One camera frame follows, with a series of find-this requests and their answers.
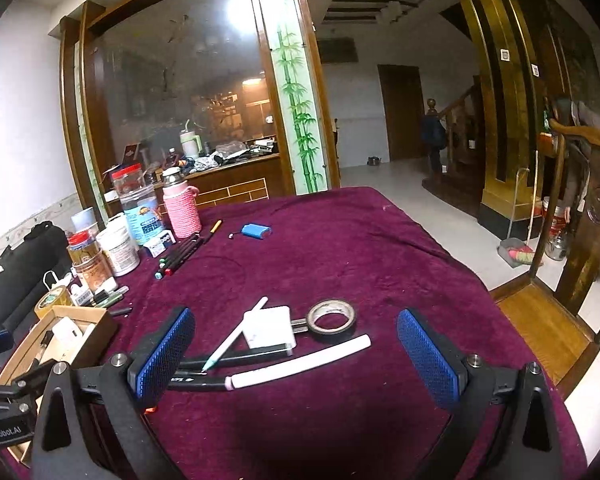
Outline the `white cube charger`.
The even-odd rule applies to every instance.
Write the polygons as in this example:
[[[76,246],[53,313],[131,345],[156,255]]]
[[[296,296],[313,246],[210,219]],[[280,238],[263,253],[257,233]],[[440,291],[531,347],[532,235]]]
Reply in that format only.
[[[52,328],[54,338],[45,355],[56,361],[72,363],[95,327],[94,323],[81,327],[72,318],[64,316]]]

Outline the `black ballpoint pen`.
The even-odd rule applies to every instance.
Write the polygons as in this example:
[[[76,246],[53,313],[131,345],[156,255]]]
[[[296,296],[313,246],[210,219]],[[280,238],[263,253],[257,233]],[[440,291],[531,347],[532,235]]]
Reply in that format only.
[[[40,342],[40,348],[38,348],[38,352],[31,363],[30,370],[35,370],[42,363],[43,356],[45,354],[46,349],[50,345],[50,342],[54,338],[54,332],[52,330],[46,330],[45,334],[42,337]]]

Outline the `white marker pen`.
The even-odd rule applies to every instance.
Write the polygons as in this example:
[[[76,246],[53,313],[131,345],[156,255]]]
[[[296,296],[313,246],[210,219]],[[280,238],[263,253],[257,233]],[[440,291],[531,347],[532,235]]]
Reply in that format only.
[[[306,356],[235,374],[225,379],[225,389],[235,391],[299,375],[353,356],[355,353],[370,348],[371,345],[370,336],[361,335]]]

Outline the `thin white pen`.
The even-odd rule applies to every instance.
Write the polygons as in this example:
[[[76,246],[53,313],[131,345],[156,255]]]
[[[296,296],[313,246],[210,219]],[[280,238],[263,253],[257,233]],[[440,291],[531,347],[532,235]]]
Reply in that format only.
[[[260,311],[266,304],[268,303],[268,297],[263,296],[260,300],[248,311],[249,313],[256,313]],[[232,344],[234,344],[235,340],[242,333],[242,324],[244,324],[244,320],[241,320],[237,326],[232,330],[226,338],[219,344],[219,347],[216,348],[208,357],[207,361],[204,362],[202,366],[201,373],[206,374],[208,370],[211,370],[212,367],[219,361],[219,359],[224,356],[224,353],[230,348]]]

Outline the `white plug charger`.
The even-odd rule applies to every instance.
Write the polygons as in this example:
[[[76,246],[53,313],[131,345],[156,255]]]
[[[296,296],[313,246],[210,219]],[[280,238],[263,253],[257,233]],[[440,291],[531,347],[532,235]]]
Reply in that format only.
[[[291,326],[290,307],[279,306],[249,311],[242,318],[242,336],[249,349],[286,344],[296,348],[297,341]]]

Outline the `black marker pen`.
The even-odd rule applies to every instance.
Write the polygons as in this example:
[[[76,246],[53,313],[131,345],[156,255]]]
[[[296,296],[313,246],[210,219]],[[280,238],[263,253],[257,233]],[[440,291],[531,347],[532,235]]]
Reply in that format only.
[[[214,367],[238,367],[252,364],[273,362],[292,356],[292,349],[286,344],[274,344],[255,349],[225,352],[214,364]],[[181,360],[176,369],[178,372],[201,373],[209,356],[190,356]]]

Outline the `black tape roll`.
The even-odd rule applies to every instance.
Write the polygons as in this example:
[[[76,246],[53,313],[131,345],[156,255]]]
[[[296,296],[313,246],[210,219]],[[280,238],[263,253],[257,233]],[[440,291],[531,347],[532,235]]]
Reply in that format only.
[[[306,327],[316,336],[334,338],[355,330],[355,308],[343,300],[329,299],[313,306],[306,315]]]

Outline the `black white tip marker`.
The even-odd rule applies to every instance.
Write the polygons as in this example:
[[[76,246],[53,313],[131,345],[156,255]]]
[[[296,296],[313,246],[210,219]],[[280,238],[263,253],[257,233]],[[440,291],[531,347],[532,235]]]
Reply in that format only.
[[[173,377],[169,382],[168,389],[188,392],[224,392],[232,390],[233,387],[229,377],[193,375]]]

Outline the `cardboard tray box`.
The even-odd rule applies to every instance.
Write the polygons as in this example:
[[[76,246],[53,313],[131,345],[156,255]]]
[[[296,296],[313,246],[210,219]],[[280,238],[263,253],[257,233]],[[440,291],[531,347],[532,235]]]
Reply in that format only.
[[[0,385],[27,372],[34,359],[65,361],[74,367],[95,365],[118,329],[106,309],[56,306],[49,308],[10,355],[1,369]]]

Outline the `wooden chair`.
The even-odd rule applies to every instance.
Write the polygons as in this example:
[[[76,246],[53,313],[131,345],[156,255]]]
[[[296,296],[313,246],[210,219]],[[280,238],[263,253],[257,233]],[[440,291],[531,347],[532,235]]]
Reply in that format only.
[[[491,296],[531,348],[562,398],[568,398],[600,353],[600,329],[593,330],[580,310],[600,270],[600,130],[589,126],[567,127],[550,121],[556,140],[556,166],[547,214],[528,272],[493,289]],[[550,240],[562,185],[566,149],[588,144],[585,161],[590,180],[576,235],[555,290],[538,278],[544,249]]]

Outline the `yellow packing tape roll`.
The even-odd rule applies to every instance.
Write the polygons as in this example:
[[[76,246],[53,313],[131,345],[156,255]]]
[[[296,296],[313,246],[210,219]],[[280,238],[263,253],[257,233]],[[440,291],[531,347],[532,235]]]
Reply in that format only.
[[[60,285],[50,289],[46,294],[38,300],[38,303],[34,307],[34,313],[39,320],[46,317],[46,314],[50,312],[53,307],[73,307],[70,292],[64,285]]]

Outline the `black leather sofa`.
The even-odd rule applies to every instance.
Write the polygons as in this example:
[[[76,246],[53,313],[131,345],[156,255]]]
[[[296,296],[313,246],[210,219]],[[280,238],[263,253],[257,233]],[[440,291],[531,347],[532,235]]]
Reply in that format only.
[[[0,255],[0,324],[14,338],[14,346],[0,353],[0,373],[6,362],[38,322],[34,307],[47,285],[71,269],[65,231],[52,222],[37,224],[15,249]]]

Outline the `red cap brown bottle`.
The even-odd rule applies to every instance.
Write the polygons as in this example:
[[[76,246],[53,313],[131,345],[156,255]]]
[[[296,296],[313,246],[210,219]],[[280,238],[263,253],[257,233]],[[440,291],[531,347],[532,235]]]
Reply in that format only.
[[[73,269],[91,292],[110,292],[116,287],[106,256],[90,232],[70,236],[67,250]]]

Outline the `bundle of black markers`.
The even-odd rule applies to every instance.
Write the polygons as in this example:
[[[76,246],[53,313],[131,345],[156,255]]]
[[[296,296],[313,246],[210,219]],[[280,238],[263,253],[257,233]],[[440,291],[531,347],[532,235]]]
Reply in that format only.
[[[181,243],[178,243],[164,258],[160,259],[158,269],[154,273],[154,278],[157,281],[160,281],[166,275],[166,269],[176,263],[178,259],[184,255],[186,249],[192,247],[199,239],[200,233],[194,233],[189,238],[186,238],[186,240],[182,240]]]

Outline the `dustpan with broom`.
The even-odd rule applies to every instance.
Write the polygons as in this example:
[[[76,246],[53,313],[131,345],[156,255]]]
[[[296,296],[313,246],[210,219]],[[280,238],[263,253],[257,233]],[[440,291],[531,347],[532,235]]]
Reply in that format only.
[[[540,155],[538,151],[534,152],[533,170],[529,168],[519,168],[516,172],[514,198],[512,212],[509,216],[508,228],[506,237],[504,237],[496,252],[512,269],[517,269],[520,266],[530,266],[534,257],[534,249],[530,246],[531,237],[534,231],[534,222],[538,216],[539,206],[539,180],[540,180]],[[517,226],[518,222],[518,194],[520,191],[522,178],[533,174],[532,177],[532,194],[528,203],[529,219],[526,226]]]

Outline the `blue white small box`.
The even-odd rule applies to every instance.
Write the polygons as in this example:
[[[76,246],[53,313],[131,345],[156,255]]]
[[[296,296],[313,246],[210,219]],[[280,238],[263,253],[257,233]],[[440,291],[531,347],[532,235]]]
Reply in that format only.
[[[176,243],[176,239],[170,230],[163,230],[157,235],[151,237],[144,248],[152,258],[158,258],[164,254],[170,247]]]

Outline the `white supplement jar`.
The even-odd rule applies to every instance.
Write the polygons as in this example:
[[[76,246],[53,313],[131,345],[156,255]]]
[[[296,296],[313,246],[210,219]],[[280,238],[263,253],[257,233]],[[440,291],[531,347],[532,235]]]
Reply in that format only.
[[[140,264],[135,240],[125,218],[112,219],[106,228],[96,235],[96,242],[116,278],[131,273]]]

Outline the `maroon velvet tablecloth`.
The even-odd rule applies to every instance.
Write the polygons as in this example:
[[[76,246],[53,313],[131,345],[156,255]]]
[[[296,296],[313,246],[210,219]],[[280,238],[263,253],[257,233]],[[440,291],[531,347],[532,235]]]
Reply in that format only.
[[[182,479],[405,479],[446,415],[396,334],[406,308],[458,348],[521,368],[528,344],[480,278],[371,188],[219,206],[222,228],[170,278],[144,259],[124,278],[132,313],[111,343],[128,351],[171,309],[193,312],[189,349],[210,353],[261,297],[304,315],[323,300],[355,308],[372,340],[353,356],[234,392],[169,392],[148,420]],[[256,240],[247,223],[272,229]]]

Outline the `red white bucket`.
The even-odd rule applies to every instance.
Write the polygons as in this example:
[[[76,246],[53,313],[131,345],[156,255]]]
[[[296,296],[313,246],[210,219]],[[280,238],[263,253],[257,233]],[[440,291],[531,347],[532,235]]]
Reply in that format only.
[[[546,218],[547,208],[549,204],[550,198],[548,196],[545,196],[543,198],[541,212],[543,218]],[[564,232],[566,226],[566,206],[563,200],[558,200],[555,207],[552,223],[550,224],[550,236],[557,236],[560,233]]]

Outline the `blue label plastic jar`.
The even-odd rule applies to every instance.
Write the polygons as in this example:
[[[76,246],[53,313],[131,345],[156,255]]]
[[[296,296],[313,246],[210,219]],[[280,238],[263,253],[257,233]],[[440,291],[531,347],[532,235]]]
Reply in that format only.
[[[123,194],[120,202],[132,237],[138,246],[144,246],[148,240],[164,230],[158,211],[158,198],[151,186]]]

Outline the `yellow tip black pen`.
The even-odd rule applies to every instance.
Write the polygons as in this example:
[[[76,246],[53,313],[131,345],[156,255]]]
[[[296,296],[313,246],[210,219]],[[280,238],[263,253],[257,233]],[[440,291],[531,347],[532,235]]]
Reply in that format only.
[[[212,237],[214,237],[214,234],[219,231],[219,228],[222,226],[222,224],[223,224],[222,219],[216,220],[215,224],[212,226],[211,230],[209,231],[209,234],[206,237],[206,240],[204,241],[205,243],[210,242]]]

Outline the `pink knitted thermos bottle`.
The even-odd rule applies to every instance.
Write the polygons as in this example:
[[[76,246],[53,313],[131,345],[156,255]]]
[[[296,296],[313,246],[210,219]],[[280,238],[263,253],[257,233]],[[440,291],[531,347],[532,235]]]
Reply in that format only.
[[[201,231],[197,210],[198,188],[187,183],[177,166],[168,168],[163,174],[162,197],[172,231],[178,240]]]

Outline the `red lid clear jar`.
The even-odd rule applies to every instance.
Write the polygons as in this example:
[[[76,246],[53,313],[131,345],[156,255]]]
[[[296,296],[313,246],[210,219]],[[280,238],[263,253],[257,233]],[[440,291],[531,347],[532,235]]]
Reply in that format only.
[[[114,170],[111,174],[111,182],[119,197],[136,192],[145,186],[142,165],[137,162],[131,166]]]

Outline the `blue battery pack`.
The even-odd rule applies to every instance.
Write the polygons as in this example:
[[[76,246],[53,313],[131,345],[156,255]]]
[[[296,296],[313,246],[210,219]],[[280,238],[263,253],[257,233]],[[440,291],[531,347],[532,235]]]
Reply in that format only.
[[[240,230],[242,235],[255,238],[256,240],[263,240],[272,233],[272,229],[269,226],[262,226],[257,223],[247,223]]]

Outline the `white tumbler with straw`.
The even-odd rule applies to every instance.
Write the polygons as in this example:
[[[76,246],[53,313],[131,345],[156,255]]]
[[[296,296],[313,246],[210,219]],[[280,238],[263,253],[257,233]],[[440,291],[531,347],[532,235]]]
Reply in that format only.
[[[201,137],[189,128],[189,119],[186,120],[184,129],[180,132],[180,141],[186,157],[195,159],[200,156],[202,151]]]

